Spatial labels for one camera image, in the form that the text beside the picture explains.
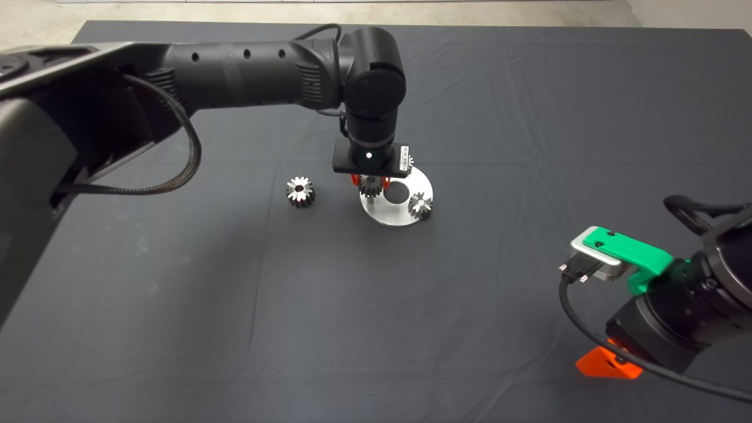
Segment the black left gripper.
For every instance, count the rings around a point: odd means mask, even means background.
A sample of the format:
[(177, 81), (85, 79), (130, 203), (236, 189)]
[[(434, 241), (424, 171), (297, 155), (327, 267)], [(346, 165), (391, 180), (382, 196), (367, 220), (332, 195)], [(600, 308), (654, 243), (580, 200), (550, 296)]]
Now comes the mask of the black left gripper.
[(388, 190), (391, 178), (403, 179), (411, 171), (411, 150), (408, 145), (388, 143), (384, 146), (358, 145), (350, 139), (337, 139), (333, 153), (333, 171), (350, 174), (353, 185), (359, 186), (363, 176), (381, 177), (382, 190)]

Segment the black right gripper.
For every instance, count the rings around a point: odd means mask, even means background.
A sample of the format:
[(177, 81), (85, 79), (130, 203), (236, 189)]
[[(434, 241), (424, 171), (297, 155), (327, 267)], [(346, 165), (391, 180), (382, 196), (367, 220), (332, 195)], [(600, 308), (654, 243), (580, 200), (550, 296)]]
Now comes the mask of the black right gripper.
[[(605, 324), (618, 346), (650, 363), (685, 373), (714, 342), (717, 310), (692, 294), (643, 294), (632, 297)], [(604, 347), (576, 361), (586, 377), (636, 380), (642, 368), (623, 361)]]

